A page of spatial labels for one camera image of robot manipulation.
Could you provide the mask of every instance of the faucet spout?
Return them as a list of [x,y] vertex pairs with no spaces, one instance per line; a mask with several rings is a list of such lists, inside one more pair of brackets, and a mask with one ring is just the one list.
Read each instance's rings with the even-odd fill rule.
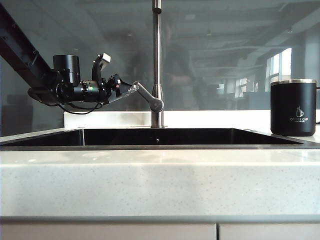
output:
[[[161,12],[162,0],[153,0],[153,90],[152,95],[162,100],[162,50],[161,50]],[[151,113],[151,128],[164,128],[164,111]]]

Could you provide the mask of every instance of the glass panel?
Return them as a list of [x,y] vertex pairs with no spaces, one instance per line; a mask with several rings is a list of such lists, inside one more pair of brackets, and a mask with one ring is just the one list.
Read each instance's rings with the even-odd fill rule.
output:
[[279,57],[280,55],[277,54],[271,58],[270,75],[279,73]]
[[282,52],[282,78],[281,80],[289,80],[291,76],[291,48]]
[[[118,73],[152,91],[152,0],[1,3],[51,68],[53,55],[78,55],[81,79],[90,80],[92,61],[106,52],[112,58],[103,77]],[[320,0],[162,0],[165,110],[269,109],[268,76],[319,80],[319,16]],[[12,134],[63,125],[63,112],[29,98],[29,86],[3,59],[0,81],[2,129]],[[148,110],[138,94],[100,109]]]

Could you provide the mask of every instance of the window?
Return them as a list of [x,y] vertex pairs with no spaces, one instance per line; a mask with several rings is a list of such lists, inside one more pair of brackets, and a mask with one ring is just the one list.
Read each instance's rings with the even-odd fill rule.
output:
[[270,91],[270,84],[291,78],[291,48],[274,55],[266,62],[265,91]]

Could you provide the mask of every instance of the cabinet door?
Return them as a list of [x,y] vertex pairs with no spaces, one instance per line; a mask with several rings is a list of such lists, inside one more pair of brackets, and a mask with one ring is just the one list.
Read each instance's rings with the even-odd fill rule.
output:
[[319,223],[221,224],[220,240],[319,240]]
[[3,223],[4,240],[216,240],[214,224]]

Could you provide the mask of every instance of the black sink basin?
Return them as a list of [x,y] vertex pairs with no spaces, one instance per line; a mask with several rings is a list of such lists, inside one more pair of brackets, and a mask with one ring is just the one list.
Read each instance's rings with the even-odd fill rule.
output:
[[14,150],[291,149],[320,144],[235,128],[79,129],[0,143]]

